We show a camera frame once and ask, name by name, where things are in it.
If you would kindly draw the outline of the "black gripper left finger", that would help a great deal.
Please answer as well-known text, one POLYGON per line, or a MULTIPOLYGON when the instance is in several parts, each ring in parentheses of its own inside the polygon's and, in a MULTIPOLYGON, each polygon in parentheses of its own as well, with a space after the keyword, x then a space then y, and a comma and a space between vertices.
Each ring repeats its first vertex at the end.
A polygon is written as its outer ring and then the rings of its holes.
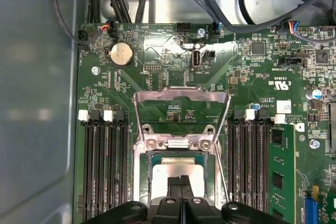
POLYGON ((167 196, 148 207, 139 201, 129 201, 86 221, 86 223, 180 223, 180 177, 167 179, 167 196))

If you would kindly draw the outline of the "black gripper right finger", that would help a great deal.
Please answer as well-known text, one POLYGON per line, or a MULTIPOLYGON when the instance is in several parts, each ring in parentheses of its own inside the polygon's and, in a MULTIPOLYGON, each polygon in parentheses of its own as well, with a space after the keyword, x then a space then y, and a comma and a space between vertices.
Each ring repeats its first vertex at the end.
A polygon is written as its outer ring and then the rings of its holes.
POLYGON ((204 198, 194 197, 189 177, 181 176, 182 185, 186 187, 186 213, 190 223, 286 223, 273 215, 257 210, 240 202, 230 201, 222 205, 221 209, 209 205, 204 198))

